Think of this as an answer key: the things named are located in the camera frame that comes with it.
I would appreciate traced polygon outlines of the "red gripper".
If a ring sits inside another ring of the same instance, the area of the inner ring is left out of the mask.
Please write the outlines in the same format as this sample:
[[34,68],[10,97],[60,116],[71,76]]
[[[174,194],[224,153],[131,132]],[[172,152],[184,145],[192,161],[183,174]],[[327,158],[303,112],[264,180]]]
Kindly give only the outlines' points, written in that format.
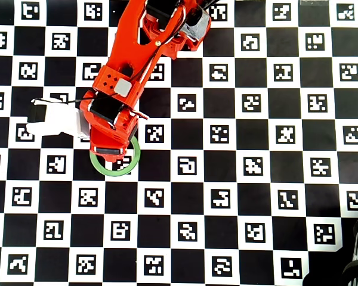
[[89,150],[98,156],[124,156],[124,149],[138,129],[139,115],[133,108],[90,89],[80,103],[80,110],[91,127]]

